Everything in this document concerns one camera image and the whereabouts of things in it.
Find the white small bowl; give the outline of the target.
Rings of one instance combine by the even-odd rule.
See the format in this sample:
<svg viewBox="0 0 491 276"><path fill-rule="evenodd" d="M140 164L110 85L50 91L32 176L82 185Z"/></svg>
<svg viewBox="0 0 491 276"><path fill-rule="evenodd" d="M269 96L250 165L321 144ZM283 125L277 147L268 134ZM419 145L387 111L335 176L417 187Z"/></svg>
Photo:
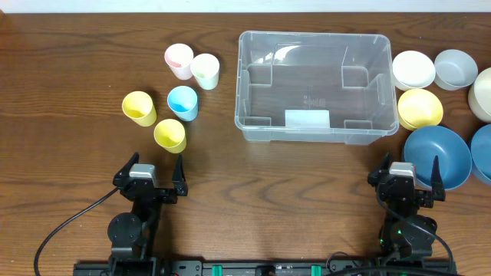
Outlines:
<svg viewBox="0 0 491 276"><path fill-rule="evenodd" d="M392 83L402 91L431 85L436 68L431 59L419 51L403 51L392 62Z"/></svg>

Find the grey small bowl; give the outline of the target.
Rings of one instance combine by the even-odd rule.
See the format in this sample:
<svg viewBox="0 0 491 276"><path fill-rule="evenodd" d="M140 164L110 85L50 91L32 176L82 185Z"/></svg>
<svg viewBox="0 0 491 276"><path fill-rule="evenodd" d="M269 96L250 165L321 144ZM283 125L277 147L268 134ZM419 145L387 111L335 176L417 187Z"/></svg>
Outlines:
<svg viewBox="0 0 491 276"><path fill-rule="evenodd" d="M478 76L474 59L466 52L448 49L440 52L435 61L434 82L444 90L459 90L471 85Z"/></svg>

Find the yellow cup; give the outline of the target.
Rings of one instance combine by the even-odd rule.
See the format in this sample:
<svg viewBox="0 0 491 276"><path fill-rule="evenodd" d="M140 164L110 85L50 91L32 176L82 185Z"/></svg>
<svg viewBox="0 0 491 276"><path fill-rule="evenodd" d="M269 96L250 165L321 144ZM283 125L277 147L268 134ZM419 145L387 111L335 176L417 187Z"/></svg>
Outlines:
<svg viewBox="0 0 491 276"><path fill-rule="evenodd" d="M186 148L186 131L178 120L160 121L154 128L153 137L159 146L170 153L181 153Z"/></svg>
<svg viewBox="0 0 491 276"><path fill-rule="evenodd" d="M122 101L122 111L133 122L142 127L150 127L157 120L157 112L149 94L133 91Z"/></svg>

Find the pale green cup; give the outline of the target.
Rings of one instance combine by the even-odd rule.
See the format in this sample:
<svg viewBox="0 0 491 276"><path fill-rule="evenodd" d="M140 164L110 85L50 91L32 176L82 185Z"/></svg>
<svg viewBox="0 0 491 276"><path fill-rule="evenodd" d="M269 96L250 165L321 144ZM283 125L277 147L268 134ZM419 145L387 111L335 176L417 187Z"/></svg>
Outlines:
<svg viewBox="0 0 491 276"><path fill-rule="evenodd" d="M219 82L219 60L212 54L199 54L194 57L190 70L198 85L204 90L214 89Z"/></svg>

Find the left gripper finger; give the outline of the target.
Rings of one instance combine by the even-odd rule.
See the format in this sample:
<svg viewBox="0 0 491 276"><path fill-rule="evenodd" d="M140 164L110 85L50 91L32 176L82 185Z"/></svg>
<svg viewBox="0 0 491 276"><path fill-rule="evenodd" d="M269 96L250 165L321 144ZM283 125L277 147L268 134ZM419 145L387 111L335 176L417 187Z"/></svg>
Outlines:
<svg viewBox="0 0 491 276"><path fill-rule="evenodd" d="M174 189L176 190L176 194L178 196L187 196L188 195L188 185L186 182L186 177L183 171L183 157L182 155L178 155L176 165L173 171L172 183L174 185Z"/></svg>
<svg viewBox="0 0 491 276"><path fill-rule="evenodd" d="M128 162L116 173L113 179L113 185L117 188L125 188L133 179L130 176L130 170L133 165L139 162L140 155L138 152L135 152Z"/></svg>

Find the yellow cup near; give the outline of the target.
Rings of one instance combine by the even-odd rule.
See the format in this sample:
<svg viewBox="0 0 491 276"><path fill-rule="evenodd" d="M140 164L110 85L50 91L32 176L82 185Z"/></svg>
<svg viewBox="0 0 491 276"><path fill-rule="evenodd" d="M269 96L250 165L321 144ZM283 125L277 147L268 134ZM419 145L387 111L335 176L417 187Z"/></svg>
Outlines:
<svg viewBox="0 0 491 276"><path fill-rule="evenodd" d="M159 146L170 153L181 153L186 148L186 131L178 120L160 121L154 128L153 137Z"/></svg>

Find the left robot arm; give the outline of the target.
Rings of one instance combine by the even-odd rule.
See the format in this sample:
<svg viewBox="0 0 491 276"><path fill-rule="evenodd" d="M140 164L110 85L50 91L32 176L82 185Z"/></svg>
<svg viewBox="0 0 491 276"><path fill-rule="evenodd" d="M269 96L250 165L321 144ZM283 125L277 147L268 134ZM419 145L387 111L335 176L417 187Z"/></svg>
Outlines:
<svg viewBox="0 0 491 276"><path fill-rule="evenodd" d="M105 275L160 274L160 260L151 255L153 241L164 204L176 204L188 194L183 171L183 157L178 156L172 175L172 188L157 187L156 168L139 162L135 153L116 173L113 184L120 194L133 203L130 212L116 215L107 228L112 243L109 268Z"/></svg>

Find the yellow small bowl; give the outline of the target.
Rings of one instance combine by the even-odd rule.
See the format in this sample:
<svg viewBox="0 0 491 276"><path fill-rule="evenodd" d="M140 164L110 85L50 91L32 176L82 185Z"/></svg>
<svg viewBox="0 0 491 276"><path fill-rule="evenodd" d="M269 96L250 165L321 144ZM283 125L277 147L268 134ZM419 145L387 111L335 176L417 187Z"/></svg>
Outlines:
<svg viewBox="0 0 491 276"><path fill-rule="evenodd" d="M405 91L397 103L399 122L407 130L436 126L443 119L443 105L438 97L424 89Z"/></svg>

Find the yellow cup far left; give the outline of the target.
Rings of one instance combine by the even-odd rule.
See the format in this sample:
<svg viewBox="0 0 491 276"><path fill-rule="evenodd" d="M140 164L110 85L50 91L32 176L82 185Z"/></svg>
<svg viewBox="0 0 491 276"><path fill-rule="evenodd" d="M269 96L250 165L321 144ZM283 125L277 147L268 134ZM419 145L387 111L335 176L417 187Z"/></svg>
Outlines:
<svg viewBox="0 0 491 276"><path fill-rule="evenodd" d="M142 127L150 127L157 120L157 112L149 94L133 91L122 101L122 111L133 122Z"/></svg>

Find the clear plastic storage bin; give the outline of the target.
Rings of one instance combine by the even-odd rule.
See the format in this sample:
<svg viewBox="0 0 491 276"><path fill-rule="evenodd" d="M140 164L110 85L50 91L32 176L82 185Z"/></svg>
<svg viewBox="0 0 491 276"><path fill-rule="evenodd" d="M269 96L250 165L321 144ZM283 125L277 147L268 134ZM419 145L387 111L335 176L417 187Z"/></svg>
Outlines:
<svg viewBox="0 0 491 276"><path fill-rule="evenodd" d="M249 142L368 145L398 131L382 34L245 31L235 125Z"/></svg>

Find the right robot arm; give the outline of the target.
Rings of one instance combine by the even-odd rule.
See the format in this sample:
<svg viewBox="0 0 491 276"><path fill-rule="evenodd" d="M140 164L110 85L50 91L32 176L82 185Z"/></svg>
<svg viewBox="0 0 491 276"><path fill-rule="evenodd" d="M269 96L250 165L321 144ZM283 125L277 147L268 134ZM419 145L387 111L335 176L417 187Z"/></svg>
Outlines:
<svg viewBox="0 0 491 276"><path fill-rule="evenodd" d="M378 261L380 265L430 257L432 244L441 240L436 234L436 221L418 213L419 209L431 209L435 201L446 199L439 159L433 159L429 190L416 189L415 180L415 165L393 162L390 154L367 176L367 182L375 188L377 202L386 211L379 232L384 255Z"/></svg>

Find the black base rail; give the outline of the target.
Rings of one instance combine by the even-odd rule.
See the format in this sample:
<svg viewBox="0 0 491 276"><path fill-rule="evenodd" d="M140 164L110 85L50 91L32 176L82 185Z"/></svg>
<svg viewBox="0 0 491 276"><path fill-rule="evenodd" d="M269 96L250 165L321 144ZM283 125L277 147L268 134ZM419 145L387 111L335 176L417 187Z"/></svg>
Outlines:
<svg viewBox="0 0 491 276"><path fill-rule="evenodd" d="M174 276L316 276L316 275L456 275L447 261L373 261L333 259L328 262L201 262L201 261L111 261L79 263L76 276L174 275Z"/></svg>

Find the pink cup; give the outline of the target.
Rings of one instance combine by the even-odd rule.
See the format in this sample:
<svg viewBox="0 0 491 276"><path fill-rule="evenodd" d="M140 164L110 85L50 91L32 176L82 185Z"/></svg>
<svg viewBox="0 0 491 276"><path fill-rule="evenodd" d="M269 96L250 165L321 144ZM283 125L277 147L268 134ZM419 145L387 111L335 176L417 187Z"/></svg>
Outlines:
<svg viewBox="0 0 491 276"><path fill-rule="evenodd" d="M193 74L190 69L194 53L187 44L172 44L165 53L164 60L174 75L180 80L189 80Z"/></svg>

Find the dark blue large bowl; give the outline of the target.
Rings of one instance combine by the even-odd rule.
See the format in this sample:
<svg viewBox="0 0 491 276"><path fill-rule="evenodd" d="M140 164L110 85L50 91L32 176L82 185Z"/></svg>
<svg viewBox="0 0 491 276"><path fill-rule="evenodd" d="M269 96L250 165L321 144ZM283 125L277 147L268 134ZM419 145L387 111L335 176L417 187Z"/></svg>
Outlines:
<svg viewBox="0 0 491 276"><path fill-rule="evenodd" d="M472 157L462 137L444 126L425 126L412 132L401 157L416 168L417 184L431 189L430 177L434 157L438 157L440 176L445 190L457 189L469 178Z"/></svg>

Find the beige large bowl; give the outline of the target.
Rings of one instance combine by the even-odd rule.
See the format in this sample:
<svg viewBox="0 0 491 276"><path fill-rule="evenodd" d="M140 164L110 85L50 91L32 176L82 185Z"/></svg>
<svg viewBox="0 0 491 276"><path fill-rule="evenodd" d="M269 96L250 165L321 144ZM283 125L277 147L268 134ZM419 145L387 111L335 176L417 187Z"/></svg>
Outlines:
<svg viewBox="0 0 491 276"><path fill-rule="evenodd" d="M485 123L490 123L490 74L491 68L482 71L471 86L468 104L473 114Z"/></svg>

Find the blue cup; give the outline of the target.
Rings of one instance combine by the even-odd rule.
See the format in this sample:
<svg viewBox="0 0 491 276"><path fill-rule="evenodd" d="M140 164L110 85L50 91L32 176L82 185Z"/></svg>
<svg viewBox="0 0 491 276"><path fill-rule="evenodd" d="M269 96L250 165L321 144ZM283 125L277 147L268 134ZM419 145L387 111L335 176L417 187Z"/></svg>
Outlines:
<svg viewBox="0 0 491 276"><path fill-rule="evenodd" d="M173 88L167 96L167 104L183 121L195 120L198 115L198 97L191 87L178 86Z"/></svg>

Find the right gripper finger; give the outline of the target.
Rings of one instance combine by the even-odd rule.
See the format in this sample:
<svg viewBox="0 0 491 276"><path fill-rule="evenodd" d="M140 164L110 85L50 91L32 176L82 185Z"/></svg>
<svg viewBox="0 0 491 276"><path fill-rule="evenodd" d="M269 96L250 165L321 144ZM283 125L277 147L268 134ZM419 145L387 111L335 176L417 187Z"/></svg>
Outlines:
<svg viewBox="0 0 491 276"><path fill-rule="evenodd" d="M430 183L432 188L433 200L444 202L446 200L446 193L443 185L443 180L440 175L440 163L438 156L435 156L433 159Z"/></svg>
<svg viewBox="0 0 491 276"><path fill-rule="evenodd" d="M390 168L391 157L389 153L386 153L381 164L368 173L367 182L374 188L378 186L381 178L388 174Z"/></svg>

